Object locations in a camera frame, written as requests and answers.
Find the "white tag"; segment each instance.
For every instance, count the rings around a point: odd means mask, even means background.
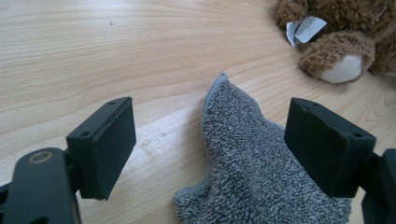
[[[286,33],[289,42],[293,47],[300,41],[306,43],[326,24],[327,22],[323,19],[313,16],[307,16],[299,23],[288,22],[286,26]]]
[[[288,37],[288,40],[291,43],[292,47],[300,43],[300,41],[295,37],[297,27],[298,27],[298,23],[294,23],[292,21],[286,23],[286,36]]]

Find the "gray towel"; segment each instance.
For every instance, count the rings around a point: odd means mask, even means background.
[[[208,175],[175,195],[183,223],[347,223],[350,199],[329,198],[283,141],[284,128],[221,74],[202,116]]]

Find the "plush toy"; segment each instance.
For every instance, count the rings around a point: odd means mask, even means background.
[[[354,81],[366,70],[396,76],[395,0],[279,0],[281,29],[306,16],[327,22],[300,60],[309,76],[331,83]]]

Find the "black metal bracket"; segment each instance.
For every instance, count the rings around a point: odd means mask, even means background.
[[[0,223],[81,223],[76,192],[107,199],[136,144],[132,98],[104,104],[66,137],[20,158],[0,187]]]
[[[322,105],[291,99],[285,143],[323,192],[352,198],[362,187],[364,222],[396,223],[396,149],[380,157],[375,140]]]

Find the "wooden table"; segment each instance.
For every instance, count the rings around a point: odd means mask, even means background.
[[[221,71],[285,125],[290,97],[323,104],[396,147],[390,78],[311,79],[274,23],[276,1],[0,1],[0,185],[18,158],[65,136],[103,103],[134,98],[137,144],[107,202],[84,223],[177,223],[172,197],[206,172],[200,117]],[[361,196],[350,223],[362,223]]]

